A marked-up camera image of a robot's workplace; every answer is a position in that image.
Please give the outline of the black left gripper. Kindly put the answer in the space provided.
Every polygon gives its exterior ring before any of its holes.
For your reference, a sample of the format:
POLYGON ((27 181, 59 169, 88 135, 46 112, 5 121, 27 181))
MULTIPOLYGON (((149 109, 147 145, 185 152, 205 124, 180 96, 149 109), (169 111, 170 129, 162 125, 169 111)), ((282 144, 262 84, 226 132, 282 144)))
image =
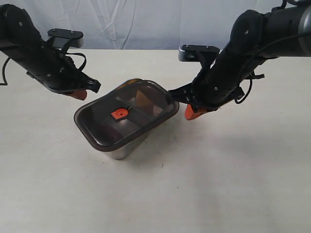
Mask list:
POLYGON ((95 80, 83 72, 86 56, 80 52, 62 53, 60 50, 43 50, 32 60, 26 74, 40 82, 51 92, 63 94, 77 100, 85 100, 87 91, 97 93, 101 87, 95 80), (84 58, 80 67, 76 67, 70 55, 84 58))

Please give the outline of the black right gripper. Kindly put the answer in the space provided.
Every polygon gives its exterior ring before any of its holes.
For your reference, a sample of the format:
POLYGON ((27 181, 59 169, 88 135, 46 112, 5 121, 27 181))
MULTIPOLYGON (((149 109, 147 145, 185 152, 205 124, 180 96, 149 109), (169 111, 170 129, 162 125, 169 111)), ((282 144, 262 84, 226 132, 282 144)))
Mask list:
POLYGON ((187 104, 186 120, 194 120, 203 114, 214 112, 221 106, 244 97, 240 87, 243 66, 214 65, 202 68, 195 79, 182 87, 168 91, 168 101, 187 104))

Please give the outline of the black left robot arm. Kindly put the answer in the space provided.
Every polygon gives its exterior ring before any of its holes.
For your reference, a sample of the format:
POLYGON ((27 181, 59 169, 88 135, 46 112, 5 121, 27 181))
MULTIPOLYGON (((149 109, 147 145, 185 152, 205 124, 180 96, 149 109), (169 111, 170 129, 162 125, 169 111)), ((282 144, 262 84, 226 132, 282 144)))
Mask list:
POLYGON ((84 34, 81 31, 54 28, 47 32, 45 41, 34 26, 29 14, 12 4, 0 7, 0 50, 26 70, 26 74, 49 91, 78 100, 87 97, 87 91, 97 93, 101 87, 83 72, 86 63, 76 67, 68 52, 80 48, 84 34))

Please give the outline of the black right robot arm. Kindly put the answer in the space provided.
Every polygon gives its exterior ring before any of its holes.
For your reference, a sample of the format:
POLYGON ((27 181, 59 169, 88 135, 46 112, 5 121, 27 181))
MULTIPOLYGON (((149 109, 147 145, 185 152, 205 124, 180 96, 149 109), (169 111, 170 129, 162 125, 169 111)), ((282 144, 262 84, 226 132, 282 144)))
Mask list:
POLYGON ((167 101, 185 103, 185 118, 193 120, 233 101, 248 97, 241 82, 264 78, 255 69, 279 57, 309 57, 311 54, 311 3, 291 1, 262 14, 247 10, 235 21, 230 40, 223 49, 184 44, 181 62, 199 62, 201 69, 192 82, 169 90, 167 101))

